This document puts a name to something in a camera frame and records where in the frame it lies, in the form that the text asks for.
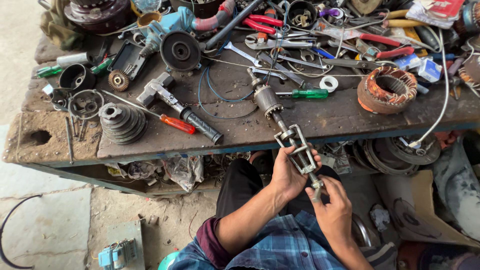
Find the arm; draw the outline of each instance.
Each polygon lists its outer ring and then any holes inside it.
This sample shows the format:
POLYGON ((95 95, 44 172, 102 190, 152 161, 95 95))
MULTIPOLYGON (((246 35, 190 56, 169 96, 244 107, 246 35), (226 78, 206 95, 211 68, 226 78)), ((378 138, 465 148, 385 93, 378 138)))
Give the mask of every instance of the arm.
MULTIPOLYGON (((352 238, 352 203, 342 184, 334 178, 321 176, 330 195, 330 203, 312 202, 320 229, 340 262, 349 270, 373 270, 352 238)), ((310 198, 314 190, 305 189, 310 198)))
MULTIPOLYGON (((247 247, 280 210, 298 196, 307 182, 307 175, 299 173, 288 159, 295 147, 281 148, 275 160, 272 181, 237 211, 222 218, 215 228, 215 235, 225 250, 236 256, 247 247)), ((320 156, 312 149, 320 168, 320 156)))

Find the black pants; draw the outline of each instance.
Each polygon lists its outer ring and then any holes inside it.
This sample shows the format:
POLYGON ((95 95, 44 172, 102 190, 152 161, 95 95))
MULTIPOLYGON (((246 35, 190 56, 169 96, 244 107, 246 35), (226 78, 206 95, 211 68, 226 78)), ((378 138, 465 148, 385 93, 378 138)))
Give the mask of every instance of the black pants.
MULTIPOLYGON (((330 176, 340 181, 338 174, 328 166, 323 165, 316 173, 316 175, 319 174, 330 176)), ((312 181, 308 179, 305 187, 311 185, 312 181)), ((216 202, 216 217, 222 218, 233 213, 262 188, 262 180, 253 165, 245 159, 232 161, 223 179, 222 188, 216 202)), ((324 204, 330 202, 329 197, 324 194, 322 194, 321 199, 324 204)), ((315 215, 310 198, 304 190, 295 199, 291 200, 280 213, 296 216, 301 210, 315 215)))

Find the hand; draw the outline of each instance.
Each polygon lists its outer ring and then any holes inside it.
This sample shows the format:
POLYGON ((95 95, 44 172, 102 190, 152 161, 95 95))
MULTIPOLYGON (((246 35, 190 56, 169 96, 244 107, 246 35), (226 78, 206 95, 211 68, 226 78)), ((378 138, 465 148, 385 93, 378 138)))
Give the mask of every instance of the hand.
MULTIPOLYGON (((319 175, 319 178, 323 180, 330 195, 328 204, 324 205, 321 200, 312 202, 320 229, 334 250, 356 246, 351 234, 352 203, 347 198, 344 187, 340 181, 332 177, 319 175)), ((313 198, 313 188, 307 187, 305 191, 310 198, 313 198)))
MULTIPOLYGON (((318 155, 317 150, 312 149, 311 143, 308 143, 308 145, 310 146, 313 159, 317 163, 317 169, 315 169, 316 172, 322 166, 320 156, 318 155)), ((291 154, 294 150, 294 146, 280 148, 273 167, 272 181, 269 184, 269 186, 282 197, 284 203, 287 203, 298 196, 308 179, 308 174, 300 174, 297 167, 295 167, 292 161, 288 158, 288 154, 291 154)))

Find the red tool handle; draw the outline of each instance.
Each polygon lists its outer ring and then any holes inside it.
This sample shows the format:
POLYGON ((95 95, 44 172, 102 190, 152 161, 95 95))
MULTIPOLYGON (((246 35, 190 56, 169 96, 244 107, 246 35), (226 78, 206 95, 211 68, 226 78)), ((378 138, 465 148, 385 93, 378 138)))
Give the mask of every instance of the red tool handle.
POLYGON ((195 132, 194 126, 190 125, 189 123, 185 123, 184 121, 178 120, 176 118, 168 117, 162 114, 160 115, 160 120, 188 134, 193 134, 195 132))
POLYGON ((278 27, 283 26, 283 21, 280 21, 268 16, 250 14, 248 15, 248 18, 258 23, 266 23, 266 24, 278 26, 278 27))
POLYGON ((380 43, 384 43, 384 44, 388 44, 388 45, 392 45, 392 46, 397 46, 397 47, 400 47, 400 45, 402 45, 402 43, 400 43, 398 41, 394 41, 394 40, 389 39, 387 37, 374 35, 374 34, 360 34, 360 39, 376 41, 376 42, 380 42, 380 43))
POLYGON ((245 18, 243 20, 242 24, 243 25, 248 25, 251 28, 257 30, 258 32, 264 32, 264 33, 267 33, 267 34, 275 34, 276 33, 276 30, 274 28, 271 28, 271 27, 268 27, 268 26, 265 26, 265 25, 259 25, 258 23, 252 21, 249 18, 245 18))
POLYGON ((405 47, 400 49, 395 49, 391 51, 381 51, 377 53, 377 58, 389 58, 394 56, 399 56, 402 54, 412 54, 415 49, 412 47, 405 47))

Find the workbench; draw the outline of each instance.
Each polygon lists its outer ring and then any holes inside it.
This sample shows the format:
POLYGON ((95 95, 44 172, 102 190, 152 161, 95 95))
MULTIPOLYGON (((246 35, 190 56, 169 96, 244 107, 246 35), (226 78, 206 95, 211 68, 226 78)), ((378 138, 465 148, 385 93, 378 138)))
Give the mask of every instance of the workbench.
MULTIPOLYGON (((243 43, 248 32, 238 32, 232 35, 232 43, 244 52, 255 56, 256 52, 243 43)), ((123 40, 116 36, 110 48, 110 53, 117 52, 123 40)), ((97 55, 103 42, 103 37, 88 37, 84 41, 82 51, 90 51, 97 55)), ((209 155, 218 153, 245 152, 261 149, 278 148, 274 135, 279 128, 272 120, 267 120, 262 112, 255 110, 253 95, 239 102, 224 102, 213 93, 204 77, 199 92, 199 80, 211 60, 202 59, 200 70, 192 72, 170 72, 177 85, 172 90, 175 97, 192 107, 193 111, 223 133, 224 140, 214 146, 200 133, 186 134, 147 115, 148 129, 145 135, 135 143, 117 145, 101 135, 101 126, 87 128, 83 142, 73 140, 75 163, 70 165, 67 155, 68 144, 65 131, 65 116, 67 112, 55 111, 49 102, 49 97, 42 88, 55 83, 58 77, 36 79, 35 70, 39 67, 55 65, 58 56, 77 53, 61 51, 50 44, 45 37, 40 40, 35 60, 40 66, 33 68, 29 89, 22 104, 22 113, 17 115, 10 125, 3 153, 5 162, 49 172, 60 177, 96 184, 125 193, 153 197, 161 194, 182 193, 178 185, 156 184, 148 187, 143 181, 133 181, 129 178, 113 177, 107 172, 105 163, 130 162, 137 160, 166 159, 170 157, 187 157, 194 155, 209 155), (233 118, 248 114, 246 117, 223 120, 208 116, 198 106, 198 99, 211 114, 233 118), (46 130, 51 138, 39 141, 32 140, 31 134, 38 130, 46 130)), ((225 50, 211 63, 210 84, 225 99, 235 100, 246 96, 252 91, 251 79, 246 73, 252 63, 239 54, 225 50)), ((144 86, 158 77, 165 70, 160 54, 154 54, 147 60, 140 74, 132 81, 125 92, 114 92, 122 98, 135 102, 135 98, 143 91, 144 86)), ((318 73, 315 70, 305 72, 318 73)), ((335 67, 330 75, 353 74, 348 68, 335 67)), ((321 78, 306 78, 317 86, 321 78)), ((283 98, 283 118, 287 124, 298 124, 307 139, 312 143, 328 143, 355 139, 412 135, 424 133, 437 119, 444 102, 444 87, 432 88, 426 95, 419 95, 404 112, 392 115, 378 115, 364 110, 357 101, 357 85, 361 77, 337 77, 337 90, 326 99, 295 99, 283 98)), ((280 81, 270 78, 269 85, 276 92, 288 92, 298 88, 291 81, 280 81)), ((107 83, 107 76, 98 78, 96 89, 112 91, 107 83)), ((105 103, 119 103, 115 98, 103 95, 105 103)), ((449 97, 448 107, 436 131, 476 128, 480 120, 479 99, 469 90, 463 89, 459 100, 449 97)), ((178 114, 162 101, 158 101, 152 111, 177 117, 178 114)), ((219 185, 206 179, 198 185, 195 192, 218 190, 219 185)))

